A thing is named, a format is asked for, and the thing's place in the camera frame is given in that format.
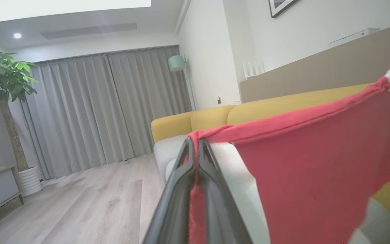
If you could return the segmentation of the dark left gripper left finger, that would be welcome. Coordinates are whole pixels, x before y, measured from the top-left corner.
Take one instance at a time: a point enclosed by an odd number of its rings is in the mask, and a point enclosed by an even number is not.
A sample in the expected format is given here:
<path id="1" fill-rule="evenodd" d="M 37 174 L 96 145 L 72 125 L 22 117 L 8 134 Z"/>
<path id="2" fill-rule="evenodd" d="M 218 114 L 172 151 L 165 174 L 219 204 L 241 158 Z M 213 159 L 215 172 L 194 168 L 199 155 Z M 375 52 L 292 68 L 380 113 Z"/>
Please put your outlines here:
<path id="1" fill-rule="evenodd" d="M 187 244 L 190 195 L 195 177 L 195 148 L 187 138 L 161 195 L 144 244 Z"/>

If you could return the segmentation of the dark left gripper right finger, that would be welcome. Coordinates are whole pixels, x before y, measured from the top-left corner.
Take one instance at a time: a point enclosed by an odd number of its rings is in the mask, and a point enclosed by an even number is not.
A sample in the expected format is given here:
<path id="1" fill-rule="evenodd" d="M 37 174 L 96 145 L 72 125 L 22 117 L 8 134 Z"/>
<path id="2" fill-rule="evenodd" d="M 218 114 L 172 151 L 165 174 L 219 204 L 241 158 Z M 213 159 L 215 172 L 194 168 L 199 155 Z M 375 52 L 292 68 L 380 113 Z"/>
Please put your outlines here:
<path id="1" fill-rule="evenodd" d="M 204 194 L 207 244 L 252 244 L 207 139 L 198 143 L 198 184 Z"/>

